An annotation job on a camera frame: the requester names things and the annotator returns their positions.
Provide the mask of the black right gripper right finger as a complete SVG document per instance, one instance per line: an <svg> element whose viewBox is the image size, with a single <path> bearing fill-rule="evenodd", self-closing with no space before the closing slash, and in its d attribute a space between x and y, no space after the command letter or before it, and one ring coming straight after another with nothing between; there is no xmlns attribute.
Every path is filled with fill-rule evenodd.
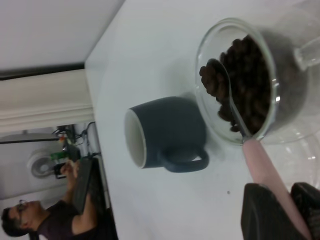
<svg viewBox="0 0 320 240"><path fill-rule="evenodd" d="M306 182L291 187L291 197L306 222L313 240L320 239L320 190Z"/></svg>

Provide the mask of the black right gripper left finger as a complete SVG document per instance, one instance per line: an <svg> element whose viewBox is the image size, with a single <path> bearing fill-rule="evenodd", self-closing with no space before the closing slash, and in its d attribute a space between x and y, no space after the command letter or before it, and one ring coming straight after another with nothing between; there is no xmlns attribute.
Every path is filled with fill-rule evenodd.
<svg viewBox="0 0 320 240"><path fill-rule="evenodd" d="M266 187L244 187L241 230L245 240L304 240L274 194Z"/></svg>

